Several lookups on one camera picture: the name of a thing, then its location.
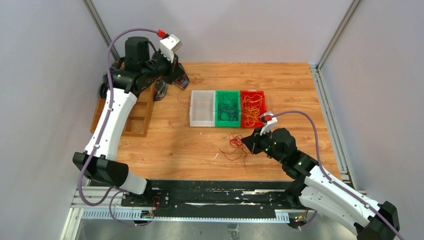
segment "gray wall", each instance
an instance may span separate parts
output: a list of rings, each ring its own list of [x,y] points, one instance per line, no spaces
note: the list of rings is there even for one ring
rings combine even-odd
[[[316,64],[352,0],[93,2],[111,37],[136,27],[176,34],[183,62]],[[122,56],[124,41],[116,46]]]
[[[0,7],[0,239],[59,239],[106,46],[80,0]]]
[[[365,0],[323,69],[360,189],[424,236],[424,3]]]

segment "loose red wire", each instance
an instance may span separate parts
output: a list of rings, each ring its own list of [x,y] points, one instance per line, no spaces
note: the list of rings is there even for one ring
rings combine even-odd
[[[194,75],[191,75],[191,74],[184,74],[184,75],[182,75],[180,78],[178,78],[177,80],[175,80],[178,84],[182,84],[183,83],[183,81],[184,81],[184,79],[185,78],[188,78],[188,82],[189,83],[191,83],[191,84],[196,84],[196,83],[201,83],[201,82],[203,82],[203,77],[202,76],[200,76],[199,74],[194,74]],[[179,90],[179,93],[176,95],[176,99],[178,100],[178,102],[180,102],[180,103],[183,103],[183,105],[182,105],[182,107],[183,108],[188,108],[189,107],[189,102],[188,101],[181,101],[179,98],[178,98],[178,96],[180,95],[180,93],[183,91],[183,89],[180,89]]]
[[[219,149],[221,151],[221,153],[224,154],[224,156],[225,156],[226,159],[228,159],[230,161],[235,161],[235,160],[241,158],[241,156],[243,155],[243,153],[244,153],[244,157],[243,157],[244,159],[248,156],[249,151],[246,151],[245,145],[242,143],[242,138],[243,138],[243,136],[240,133],[238,133],[238,132],[232,132],[229,135],[229,138],[228,138],[229,139],[229,146],[232,147],[232,148],[234,148],[234,151],[228,153],[228,152],[224,152],[221,149]],[[227,157],[227,155],[232,155],[237,150],[241,150],[240,151],[240,155],[237,158],[229,159]]]

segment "wooden tabletop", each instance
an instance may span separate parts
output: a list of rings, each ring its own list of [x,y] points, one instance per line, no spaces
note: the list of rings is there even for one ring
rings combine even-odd
[[[233,152],[230,133],[249,136],[253,128],[190,127],[191,90],[258,90],[264,91],[268,111],[274,114],[299,110],[316,124],[323,165],[340,178],[313,78],[307,63],[184,63],[187,74],[200,75],[203,82],[190,83],[180,91],[168,87],[167,95],[155,102],[147,137],[123,136],[117,160],[129,165],[130,171],[147,179],[178,180],[292,180],[281,164],[264,153],[249,154],[230,161],[220,152]],[[298,149],[316,158],[314,132],[300,114],[278,118],[277,128],[287,128],[296,138]],[[240,155],[239,150],[228,158]]]

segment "metal floor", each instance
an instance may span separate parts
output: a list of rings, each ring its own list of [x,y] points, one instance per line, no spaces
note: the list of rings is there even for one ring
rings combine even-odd
[[[125,227],[113,220],[84,219],[77,240],[356,240],[342,225],[318,215],[302,231],[283,223],[157,221]]]

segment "wooden shelf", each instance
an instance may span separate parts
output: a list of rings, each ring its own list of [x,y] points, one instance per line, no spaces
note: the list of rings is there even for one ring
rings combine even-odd
[[[153,111],[153,97],[155,95],[156,81],[144,90],[138,96],[137,102],[132,108],[131,112],[126,119],[125,126],[123,127],[122,136],[130,137],[146,137],[149,129],[150,119],[152,118]],[[105,107],[105,99],[99,99],[97,108],[91,122],[90,132],[94,133],[99,123],[100,116],[102,115],[103,108]]]

